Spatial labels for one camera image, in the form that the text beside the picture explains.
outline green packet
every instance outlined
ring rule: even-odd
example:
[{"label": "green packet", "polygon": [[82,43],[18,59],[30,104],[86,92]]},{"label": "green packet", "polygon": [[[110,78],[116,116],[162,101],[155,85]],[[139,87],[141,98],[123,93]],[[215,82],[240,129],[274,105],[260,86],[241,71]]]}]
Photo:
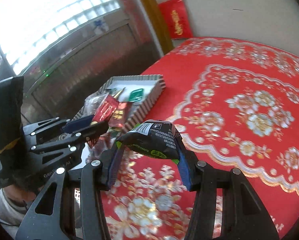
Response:
[{"label": "green packet", "polygon": [[174,138],[180,137],[168,121],[147,120],[120,136],[117,141],[131,150],[156,159],[171,159],[179,163]]},{"label": "green packet", "polygon": [[129,102],[137,102],[143,99],[144,96],[144,88],[136,89],[131,92],[128,101]]}]

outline blue gripper pad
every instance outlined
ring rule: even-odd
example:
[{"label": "blue gripper pad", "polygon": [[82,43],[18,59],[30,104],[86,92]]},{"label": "blue gripper pad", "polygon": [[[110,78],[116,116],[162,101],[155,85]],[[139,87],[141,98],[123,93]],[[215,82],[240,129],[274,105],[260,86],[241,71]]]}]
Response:
[{"label": "blue gripper pad", "polygon": [[119,141],[115,141],[114,145],[115,145],[115,153],[108,169],[107,186],[109,188],[111,188],[115,184],[115,181],[117,179],[118,169],[121,164],[124,148],[125,148]]},{"label": "blue gripper pad", "polygon": [[94,115],[92,114],[74,121],[70,121],[63,127],[63,131],[65,133],[72,133],[74,131],[88,127],[91,124],[93,117]]},{"label": "blue gripper pad", "polygon": [[182,183],[188,191],[196,191],[200,187],[201,176],[196,169],[198,158],[195,153],[185,148],[181,138],[175,138],[176,149],[180,161],[177,165]]}]

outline person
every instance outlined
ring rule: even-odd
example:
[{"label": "person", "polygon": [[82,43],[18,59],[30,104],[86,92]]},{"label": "person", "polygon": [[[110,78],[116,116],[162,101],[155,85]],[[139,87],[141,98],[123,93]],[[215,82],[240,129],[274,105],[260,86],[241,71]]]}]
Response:
[{"label": "person", "polygon": [[23,190],[16,185],[0,189],[0,224],[13,239],[35,198],[34,192]]}]

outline red tablecloth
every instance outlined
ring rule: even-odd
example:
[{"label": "red tablecloth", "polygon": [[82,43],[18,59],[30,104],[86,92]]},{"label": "red tablecloth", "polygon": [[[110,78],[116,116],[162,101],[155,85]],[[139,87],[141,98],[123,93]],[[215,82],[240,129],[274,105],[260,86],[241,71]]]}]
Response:
[{"label": "red tablecloth", "polygon": [[[173,122],[187,148],[213,167],[240,168],[283,237],[299,217],[299,57],[194,38],[144,74],[163,74],[167,86],[147,119]],[[103,204],[115,240],[181,240],[194,198],[172,161],[128,152]],[[215,236],[221,217],[220,192]]]}]

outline white wall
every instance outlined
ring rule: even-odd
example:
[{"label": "white wall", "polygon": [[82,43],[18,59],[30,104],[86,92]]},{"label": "white wall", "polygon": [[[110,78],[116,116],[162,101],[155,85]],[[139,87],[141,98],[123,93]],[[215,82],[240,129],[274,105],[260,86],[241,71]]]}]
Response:
[{"label": "white wall", "polygon": [[184,1],[194,36],[256,41],[299,56],[299,5],[295,0]]}]

